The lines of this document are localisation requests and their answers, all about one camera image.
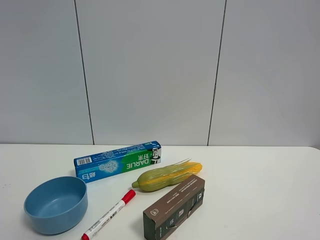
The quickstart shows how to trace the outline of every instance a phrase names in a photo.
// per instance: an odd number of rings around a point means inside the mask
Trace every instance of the white wall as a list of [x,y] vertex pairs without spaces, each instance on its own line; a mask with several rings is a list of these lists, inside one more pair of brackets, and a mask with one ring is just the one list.
[[206,145],[224,0],[76,0],[95,144]]
[[319,10],[227,1],[210,145],[320,145]]
[[0,3],[0,143],[92,144],[73,0]]

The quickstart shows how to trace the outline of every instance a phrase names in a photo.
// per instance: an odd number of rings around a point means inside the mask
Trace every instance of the barcode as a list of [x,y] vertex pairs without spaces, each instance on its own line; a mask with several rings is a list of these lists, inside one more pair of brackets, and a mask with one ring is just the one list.
[[77,159],[76,163],[78,164],[78,166],[80,166],[80,165],[83,165],[83,164],[92,163],[92,160],[91,160],[91,157],[85,157],[85,158]]

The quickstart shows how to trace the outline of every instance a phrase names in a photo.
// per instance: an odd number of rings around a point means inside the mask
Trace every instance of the small brown package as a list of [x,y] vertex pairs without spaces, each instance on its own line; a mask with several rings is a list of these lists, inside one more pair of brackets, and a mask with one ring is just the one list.
[[143,211],[144,237],[165,240],[203,203],[205,180],[191,175]]

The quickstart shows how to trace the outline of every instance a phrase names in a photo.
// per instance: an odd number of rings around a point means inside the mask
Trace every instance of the corn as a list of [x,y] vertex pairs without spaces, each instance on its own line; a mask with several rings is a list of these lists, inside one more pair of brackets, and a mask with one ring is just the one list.
[[132,183],[132,187],[147,192],[156,191],[169,185],[181,183],[190,175],[199,173],[201,169],[201,163],[190,162],[190,159],[186,159],[142,173],[137,181]]

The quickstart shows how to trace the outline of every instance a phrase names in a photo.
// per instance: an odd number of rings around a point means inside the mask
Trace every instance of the cardboard box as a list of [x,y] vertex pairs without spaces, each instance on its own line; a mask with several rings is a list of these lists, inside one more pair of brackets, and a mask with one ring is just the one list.
[[144,237],[165,240],[203,203],[205,180],[191,175],[143,211]]
[[161,162],[157,141],[101,152],[74,159],[76,176],[86,183]]

